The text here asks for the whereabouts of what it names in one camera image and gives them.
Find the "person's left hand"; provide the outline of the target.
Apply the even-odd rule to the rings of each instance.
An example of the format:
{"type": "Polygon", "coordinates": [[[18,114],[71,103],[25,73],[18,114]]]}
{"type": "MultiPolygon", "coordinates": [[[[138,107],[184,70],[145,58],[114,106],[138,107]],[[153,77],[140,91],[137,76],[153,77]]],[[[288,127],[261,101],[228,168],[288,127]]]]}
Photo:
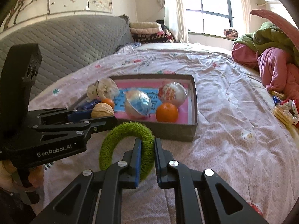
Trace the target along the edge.
{"type": "Polygon", "coordinates": [[[8,192],[32,192],[44,182],[44,167],[17,169],[10,160],[1,160],[1,188],[8,192]]]}

